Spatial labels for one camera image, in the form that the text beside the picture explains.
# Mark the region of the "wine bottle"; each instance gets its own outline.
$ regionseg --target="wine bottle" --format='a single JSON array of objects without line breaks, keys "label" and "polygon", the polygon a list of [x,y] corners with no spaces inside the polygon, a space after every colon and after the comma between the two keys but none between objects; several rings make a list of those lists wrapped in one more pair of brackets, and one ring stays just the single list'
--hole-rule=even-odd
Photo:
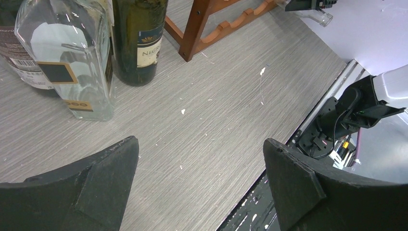
[{"label": "wine bottle", "polygon": [[118,78],[143,86],[156,74],[167,0],[113,0]]},{"label": "wine bottle", "polygon": [[23,0],[0,0],[0,56],[7,70],[44,95],[57,96],[40,67],[14,35],[14,24]]},{"label": "wine bottle", "polygon": [[25,0],[15,34],[76,118],[112,118],[109,26],[98,2]]}]

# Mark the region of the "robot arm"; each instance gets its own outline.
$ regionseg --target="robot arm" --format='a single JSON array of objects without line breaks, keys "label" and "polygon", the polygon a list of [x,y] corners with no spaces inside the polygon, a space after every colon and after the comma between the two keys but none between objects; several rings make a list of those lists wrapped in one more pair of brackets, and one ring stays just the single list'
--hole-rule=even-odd
[{"label": "robot arm", "polygon": [[341,137],[371,128],[408,106],[408,65],[348,86],[337,100],[328,99],[300,135],[297,147],[306,155],[326,156]]},{"label": "robot arm", "polygon": [[408,65],[382,73],[373,84],[379,101],[393,108],[408,107]]}]

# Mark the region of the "white wall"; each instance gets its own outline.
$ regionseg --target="white wall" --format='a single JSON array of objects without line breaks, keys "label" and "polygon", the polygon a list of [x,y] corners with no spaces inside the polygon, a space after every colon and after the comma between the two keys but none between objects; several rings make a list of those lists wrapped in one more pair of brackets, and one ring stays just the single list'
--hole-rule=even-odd
[{"label": "white wall", "polygon": [[327,27],[304,22],[345,61],[372,75],[408,64],[408,0],[338,0],[325,11]]}]

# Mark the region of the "black label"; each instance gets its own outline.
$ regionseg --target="black label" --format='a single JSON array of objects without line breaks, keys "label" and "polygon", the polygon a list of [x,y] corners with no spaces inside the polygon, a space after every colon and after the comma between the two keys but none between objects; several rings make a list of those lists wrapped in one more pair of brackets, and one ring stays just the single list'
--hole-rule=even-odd
[{"label": "black label", "polygon": [[139,31],[138,33],[138,47],[150,47],[156,44],[163,35],[163,25],[153,29]]},{"label": "black label", "polygon": [[37,62],[48,80],[53,84],[78,83],[69,64],[54,62]]}]

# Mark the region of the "wooden rack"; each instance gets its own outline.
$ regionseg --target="wooden rack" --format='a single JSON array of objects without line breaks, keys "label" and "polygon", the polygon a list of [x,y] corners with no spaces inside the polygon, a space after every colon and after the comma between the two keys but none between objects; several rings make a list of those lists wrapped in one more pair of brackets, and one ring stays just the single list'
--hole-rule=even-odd
[{"label": "wooden rack", "polygon": [[165,29],[180,45],[179,54],[186,62],[225,36],[250,23],[277,5],[273,0],[264,0],[255,10],[248,8],[235,21],[217,25],[207,37],[201,38],[208,17],[240,0],[194,0],[184,33],[166,16]]}]

